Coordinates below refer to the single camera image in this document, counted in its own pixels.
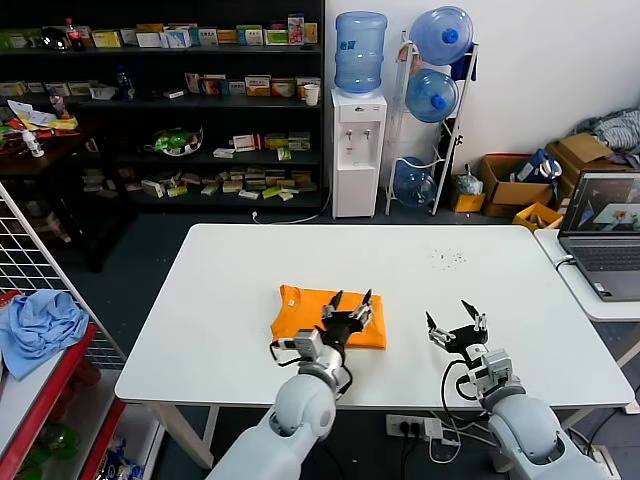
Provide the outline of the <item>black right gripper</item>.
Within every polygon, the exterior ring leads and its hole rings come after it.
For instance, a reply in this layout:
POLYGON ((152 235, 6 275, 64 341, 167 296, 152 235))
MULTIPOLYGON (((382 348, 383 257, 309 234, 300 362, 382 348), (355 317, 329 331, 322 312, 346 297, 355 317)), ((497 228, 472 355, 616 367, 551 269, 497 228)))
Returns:
POLYGON ((474 325, 465 325, 448 332, 438 327, 432 316, 426 311, 428 337, 439 347, 445 346, 448 353, 470 358, 468 349, 474 345, 484 345, 488 340, 487 318, 486 314, 480 313, 473 304, 465 300, 461 300, 461 303, 472 318, 474 325))

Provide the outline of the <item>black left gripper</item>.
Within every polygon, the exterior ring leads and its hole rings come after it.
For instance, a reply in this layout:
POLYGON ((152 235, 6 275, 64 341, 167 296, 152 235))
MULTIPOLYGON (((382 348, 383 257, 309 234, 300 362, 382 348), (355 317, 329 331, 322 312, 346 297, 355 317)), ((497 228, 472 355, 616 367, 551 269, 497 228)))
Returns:
POLYGON ((373 315, 371 289, 366 292, 360 305, 351 313, 337 312, 342 296, 342 290, 335 293, 329 303, 323 307, 322 313, 323 344, 339 351, 344 350, 352 334, 359 333, 366 327, 373 315))

